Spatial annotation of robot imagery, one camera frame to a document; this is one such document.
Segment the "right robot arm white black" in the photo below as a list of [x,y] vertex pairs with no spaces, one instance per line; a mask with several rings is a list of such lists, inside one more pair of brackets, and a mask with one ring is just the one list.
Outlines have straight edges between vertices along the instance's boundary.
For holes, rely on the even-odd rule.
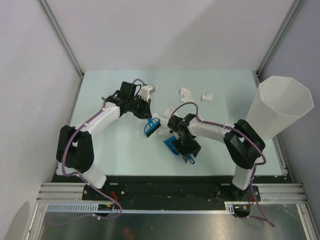
[[222,194],[237,201],[248,196],[257,159],[262,157],[262,163],[266,163],[263,157],[266,144],[246,120],[240,119],[229,126],[200,120],[196,114],[189,113],[184,118],[173,115],[167,126],[173,136],[164,144],[185,163],[195,163],[201,150],[197,137],[224,144],[236,167],[230,186]]

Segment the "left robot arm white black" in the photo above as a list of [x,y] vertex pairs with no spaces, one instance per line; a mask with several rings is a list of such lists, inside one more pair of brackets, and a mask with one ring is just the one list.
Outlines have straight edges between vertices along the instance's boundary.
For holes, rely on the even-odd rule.
[[137,81],[122,82],[114,94],[101,98],[101,107],[89,119],[60,129],[56,160],[61,163],[62,174],[65,177],[77,176],[94,186],[93,194],[100,200],[110,196],[111,188],[105,184],[106,175],[94,164],[93,138],[126,113],[142,120],[152,117],[151,94],[156,89],[150,84],[137,85]]

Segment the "blue hand brush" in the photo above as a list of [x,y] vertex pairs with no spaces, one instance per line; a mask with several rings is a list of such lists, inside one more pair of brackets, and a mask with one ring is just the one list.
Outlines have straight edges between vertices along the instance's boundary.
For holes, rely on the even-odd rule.
[[143,128],[143,132],[146,137],[149,138],[160,126],[161,121],[158,117],[148,118],[147,124]]

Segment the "blue dustpan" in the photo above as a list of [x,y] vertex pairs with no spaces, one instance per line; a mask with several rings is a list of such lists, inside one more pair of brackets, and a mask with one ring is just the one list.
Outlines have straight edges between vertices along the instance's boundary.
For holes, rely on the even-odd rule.
[[[174,146],[174,141],[176,140],[176,137],[175,136],[171,136],[167,139],[165,139],[163,141],[163,143],[168,147],[168,149],[176,156],[180,156],[181,157],[181,153],[178,151],[178,149]],[[192,165],[195,164],[195,159],[194,159],[194,156],[192,154],[188,154],[188,156],[191,157],[191,163]]]

